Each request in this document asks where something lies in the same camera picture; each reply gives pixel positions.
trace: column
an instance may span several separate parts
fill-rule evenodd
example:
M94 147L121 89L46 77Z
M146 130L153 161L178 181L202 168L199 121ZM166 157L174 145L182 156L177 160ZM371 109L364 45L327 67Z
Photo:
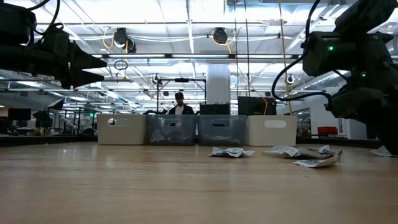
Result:
M225 104L231 101L228 64L209 64L207 68L207 104Z

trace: man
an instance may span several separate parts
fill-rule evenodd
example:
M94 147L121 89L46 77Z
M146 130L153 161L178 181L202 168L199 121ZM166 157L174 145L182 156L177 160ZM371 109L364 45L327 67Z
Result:
M169 114L194 114L192 107L184 104L184 95L182 93L175 94L175 101L177 105L169 111Z

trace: gray translucent bin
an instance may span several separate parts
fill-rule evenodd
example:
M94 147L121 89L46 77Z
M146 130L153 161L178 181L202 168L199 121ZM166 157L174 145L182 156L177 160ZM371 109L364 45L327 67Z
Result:
M243 146L247 118L243 115L199 115L199 145Z
M148 115L147 137L155 146L192 146L195 144L195 115Z

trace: monitor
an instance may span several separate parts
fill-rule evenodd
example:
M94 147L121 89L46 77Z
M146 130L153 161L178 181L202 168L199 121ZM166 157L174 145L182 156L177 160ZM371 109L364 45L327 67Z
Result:
M267 101L266 115L276 115L276 100L273 98L265 98ZM266 102L261 97L239 96L238 97L238 113L239 115L264 115L266 110Z
M8 108L8 119L13 121L30 121L31 109Z

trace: black jacket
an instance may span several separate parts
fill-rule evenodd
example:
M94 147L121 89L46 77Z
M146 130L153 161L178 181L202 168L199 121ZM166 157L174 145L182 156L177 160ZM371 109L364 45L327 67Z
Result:
M169 111L169 114L175 114L175 108L176 108L176 107L177 107L177 106L174 106L174 107ZM190 107L190 106L184 104L184 110L182 111L182 114L191 114L191 115L194 115L194 112L193 112L192 107Z

